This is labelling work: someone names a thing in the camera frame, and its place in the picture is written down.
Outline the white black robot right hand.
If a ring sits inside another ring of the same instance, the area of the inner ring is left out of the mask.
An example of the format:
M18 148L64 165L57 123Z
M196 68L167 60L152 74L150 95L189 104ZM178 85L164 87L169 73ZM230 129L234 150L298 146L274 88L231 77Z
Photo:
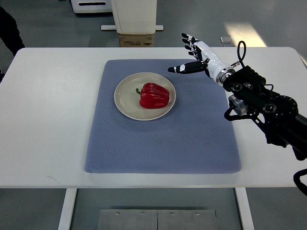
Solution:
M210 79L221 86L224 80L235 72L231 65L223 63L218 55L203 41L185 33L181 35L182 41L186 44L185 49L196 61L169 67L169 72L178 74L205 72Z

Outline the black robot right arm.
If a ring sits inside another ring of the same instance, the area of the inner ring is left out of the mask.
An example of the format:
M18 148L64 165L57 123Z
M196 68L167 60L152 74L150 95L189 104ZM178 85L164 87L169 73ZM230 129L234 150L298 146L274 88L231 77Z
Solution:
M268 144L291 145L299 161L307 158L307 119L298 112L296 101L267 89L267 82L251 67L244 65L245 53L237 51L242 68L223 79L223 88L232 92L228 121L251 119L265 134Z

